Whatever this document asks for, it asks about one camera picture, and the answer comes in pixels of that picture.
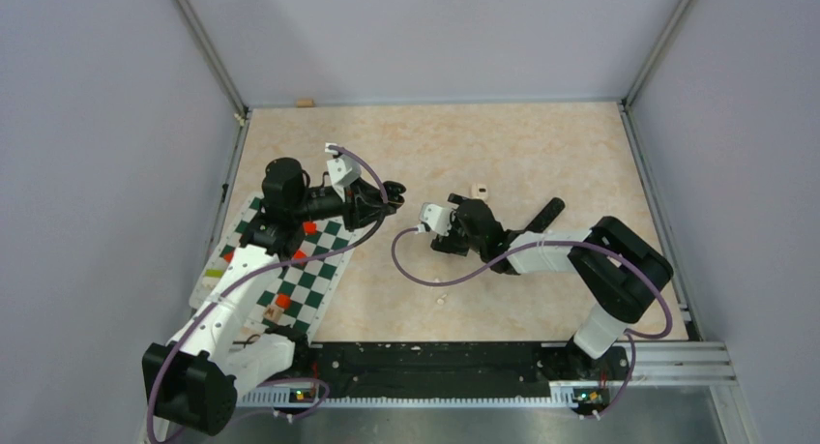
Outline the cream earbud charging case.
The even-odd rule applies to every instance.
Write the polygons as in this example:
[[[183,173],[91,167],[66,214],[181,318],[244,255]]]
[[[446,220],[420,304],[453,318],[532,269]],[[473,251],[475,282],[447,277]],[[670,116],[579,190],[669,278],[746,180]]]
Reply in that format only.
[[[473,199],[487,200],[489,198],[488,187],[479,183],[472,184],[470,188],[470,196]]]

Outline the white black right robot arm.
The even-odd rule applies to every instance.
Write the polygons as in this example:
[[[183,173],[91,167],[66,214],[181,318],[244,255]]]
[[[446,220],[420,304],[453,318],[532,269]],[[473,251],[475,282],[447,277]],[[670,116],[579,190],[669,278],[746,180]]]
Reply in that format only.
[[[580,378],[605,367],[605,352],[656,301],[674,275],[669,261],[619,219],[604,216],[590,229],[556,233],[550,226],[565,207],[550,199],[522,229],[505,228],[481,199],[450,196],[446,227],[430,246],[442,253],[476,253],[502,275],[574,273],[596,300],[568,342],[567,364]]]

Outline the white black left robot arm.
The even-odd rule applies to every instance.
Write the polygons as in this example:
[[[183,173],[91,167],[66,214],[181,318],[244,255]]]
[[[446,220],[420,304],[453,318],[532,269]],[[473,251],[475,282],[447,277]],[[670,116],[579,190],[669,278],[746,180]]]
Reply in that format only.
[[[259,209],[219,282],[183,328],[143,354],[151,442],[158,440],[157,418],[214,436],[231,420],[238,399],[265,380],[278,373],[298,379],[308,371],[308,351],[286,335],[263,333],[242,349],[233,343],[282,270],[309,261],[298,255],[306,223],[340,218],[349,231],[366,227],[373,234],[405,202],[403,184],[367,182],[364,161],[338,147],[331,153],[327,185],[312,185],[296,159],[268,163]]]

